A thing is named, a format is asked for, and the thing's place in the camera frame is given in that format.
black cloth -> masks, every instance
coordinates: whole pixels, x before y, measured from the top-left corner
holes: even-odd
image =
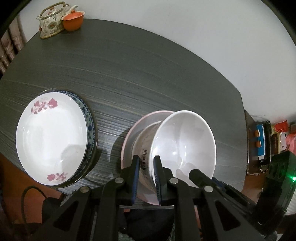
[[[174,209],[131,209],[124,214],[121,210],[118,223],[119,230],[135,241],[167,241],[174,223]]]

dark gray table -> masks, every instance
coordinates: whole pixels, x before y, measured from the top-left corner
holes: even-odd
[[[97,165],[62,192],[100,186],[119,176],[129,128],[156,110],[201,115],[216,141],[214,177],[241,191],[247,165],[241,95],[217,70],[180,45],[140,28],[91,19],[75,32],[48,39],[36,34],[0,80],[0,152],[22,170],[15,146],[18,120],[32,99],[52,87],[83,94],[99,130]],[[146,204],[138,200],[137,205]]]

orange lid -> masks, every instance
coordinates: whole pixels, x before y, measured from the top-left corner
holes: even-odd
[[[71,13],[69,13],[68,15],[63,17],[63,20],[71,20],[74,18],[78,18],[80,16],[82,16],[84,13],[82,12],[76,12],[75,10],[72,10]]]

orange cup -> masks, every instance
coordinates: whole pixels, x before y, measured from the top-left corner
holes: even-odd
[[[83,23],[84,11],[72,10],[71,13],[62,17],[64,28],[68,31],[75,31],[79,29]]]

black cable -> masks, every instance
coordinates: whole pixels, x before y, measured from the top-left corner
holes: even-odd
[[[26,230],[26,233],[28,236],[31,235],[31,232],[29,230],[29,227],[28,227],[28,224],[27,224],[27,221],[26,221],[26,216],[25,216],[25,209],[24,209],[24,200],[25,200],[25,195],[27,194],[27,192],[30,190],[30,189],[36,189],[37,191],[39,191],[43,197],[46,199],[47,197],[45,196],[45,194],[43,193],[43,191],[41,191],[38,187],[36,186],[29,186],[27,187],[23,193],[22,193],[22,197],[21,197],[21,200],[20,200],[20,209],[21,209],[21,212],[22,212],[22,220],[24,222],[24,226],[25,226],[25,230]]]

